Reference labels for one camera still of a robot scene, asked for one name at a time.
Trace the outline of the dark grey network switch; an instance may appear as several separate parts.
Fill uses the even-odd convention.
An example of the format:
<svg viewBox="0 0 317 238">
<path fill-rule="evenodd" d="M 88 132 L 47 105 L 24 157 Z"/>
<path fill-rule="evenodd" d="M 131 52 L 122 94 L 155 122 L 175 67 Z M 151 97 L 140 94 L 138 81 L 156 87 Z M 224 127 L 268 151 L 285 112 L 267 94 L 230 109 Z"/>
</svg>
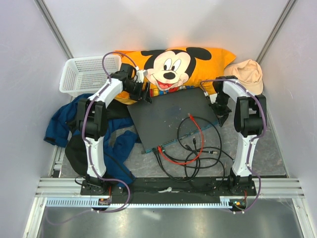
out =
<svg viewBox="0 0 317 238">
<path fill-rule="evenodd" d="M 190 88 L 152 97 L 152 103 L 140 101 L 127 106 L 143 145 L 142 153 L 165 146 L 198 132 L 189 115 L 202 130 L 217 125 L 217 118 L 200 88 Z"/>
</svg>

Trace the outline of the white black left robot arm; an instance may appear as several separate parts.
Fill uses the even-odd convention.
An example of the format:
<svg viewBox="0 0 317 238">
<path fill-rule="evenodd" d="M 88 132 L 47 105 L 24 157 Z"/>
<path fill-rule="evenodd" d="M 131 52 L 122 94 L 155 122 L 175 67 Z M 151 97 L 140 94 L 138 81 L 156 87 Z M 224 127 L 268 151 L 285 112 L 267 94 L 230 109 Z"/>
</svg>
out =
<svg viewBox="0 0 317 238">
<path fill-rule="evenodd" d="M 108 128 L 106 109 L 121 92 L 129 93 L 134 101 L 151 103 L 150 84 L 144 83 L 147 75 L 145 69 L 122 63 L 119 71 L 108 74 L 106 83 L 95 94 L 78 102 L 76 125 L 86 146 L 86 182 L 92 184 L 92 190 L 98 195 L 107 193 L 110 181 L 127 186 L 121 179 L 104 178 L 104 137 Z"/>
</svg>

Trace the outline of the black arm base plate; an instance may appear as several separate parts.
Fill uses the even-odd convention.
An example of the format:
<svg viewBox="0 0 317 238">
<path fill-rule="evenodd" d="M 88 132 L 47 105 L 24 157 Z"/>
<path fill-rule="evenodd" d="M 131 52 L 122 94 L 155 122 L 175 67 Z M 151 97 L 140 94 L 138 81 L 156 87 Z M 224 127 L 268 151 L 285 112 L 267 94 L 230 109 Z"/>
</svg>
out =
<svg viewBox="0 0 317 238">
<path fill-rule="evenodd" d="M 128 188 L 117 182 L 92 185 L 81 183 L 81 195 L 94 198 L 109 195 L 111 200 L 130 202 L 217 202 L 221 196 L 248 197 L 257 195 L 252 180 L 250 186 L 229 186 L 227 178 L 196 177 L 189 182 L 177 182 L 168 177 L 136 178 Z"/>
</svg>

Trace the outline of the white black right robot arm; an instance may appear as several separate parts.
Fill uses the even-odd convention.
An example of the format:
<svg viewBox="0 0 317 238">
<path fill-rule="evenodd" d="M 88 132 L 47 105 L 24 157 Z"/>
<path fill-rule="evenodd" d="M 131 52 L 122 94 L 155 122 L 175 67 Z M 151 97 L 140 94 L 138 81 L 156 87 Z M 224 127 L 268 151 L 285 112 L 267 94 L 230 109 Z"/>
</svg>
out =
<svg viewBox="0 0 317 238">
<path fill-rule="evenodd" d="M 232 195 L 240 194 L 245 186 L 252 184 L 252 161 L 259 138 L 266 131 L 266 97 L 255 95 L 246 89 L 235 76 L 221 76 L 212 81 L 216 91 L 211 108 L 219 125 L 223 126 L 231 109 L 228 100 L 235 103 L 234 128 L 238 133 L 235 162 L 230 169 L 227 189 Z"/>
</svg>

